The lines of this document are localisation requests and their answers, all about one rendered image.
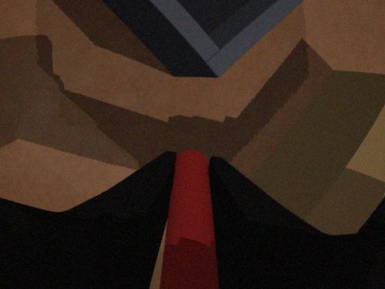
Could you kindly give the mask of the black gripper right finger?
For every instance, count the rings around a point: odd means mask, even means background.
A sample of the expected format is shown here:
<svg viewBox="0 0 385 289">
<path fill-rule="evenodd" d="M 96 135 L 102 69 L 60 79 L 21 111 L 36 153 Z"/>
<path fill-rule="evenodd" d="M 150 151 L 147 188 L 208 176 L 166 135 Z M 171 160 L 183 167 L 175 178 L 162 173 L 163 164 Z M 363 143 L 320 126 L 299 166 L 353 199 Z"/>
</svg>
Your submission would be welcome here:
<svg viewBox="0 0 385 289">
<path fill-rule="evenodd" d="M 385 272 L 385 230 L 324 234 L 209 158 L 219 289 L 327 289 Z"/>
</svg>

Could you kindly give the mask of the red peg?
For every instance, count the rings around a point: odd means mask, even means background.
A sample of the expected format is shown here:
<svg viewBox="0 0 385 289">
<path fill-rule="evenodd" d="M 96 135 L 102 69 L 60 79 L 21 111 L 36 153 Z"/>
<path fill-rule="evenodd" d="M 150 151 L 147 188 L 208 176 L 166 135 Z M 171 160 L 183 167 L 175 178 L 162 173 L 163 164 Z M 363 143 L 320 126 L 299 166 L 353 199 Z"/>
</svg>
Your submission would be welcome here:
<svg viewBox="0 0 385 289">
<path fill-rule="evenodd" d="M 176 157 L 160 289 L 219 289 L 209 167 L 195 150 Z"/>
</svg>

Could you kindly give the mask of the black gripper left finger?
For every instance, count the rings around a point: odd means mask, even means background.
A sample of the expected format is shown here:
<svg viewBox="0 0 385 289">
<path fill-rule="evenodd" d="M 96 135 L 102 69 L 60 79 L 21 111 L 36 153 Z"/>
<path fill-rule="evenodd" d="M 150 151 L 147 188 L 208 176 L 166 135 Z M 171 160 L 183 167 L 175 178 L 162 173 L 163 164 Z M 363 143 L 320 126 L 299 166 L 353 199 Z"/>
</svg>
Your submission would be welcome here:
<svg viewBox="0 0 385 289">
<path fill-rule="evenodd" d="M 164 152 L 74 208 L 0 198 L 0 267 L 58 289 L 149 289 L 176 152 Z"/>
</svg>

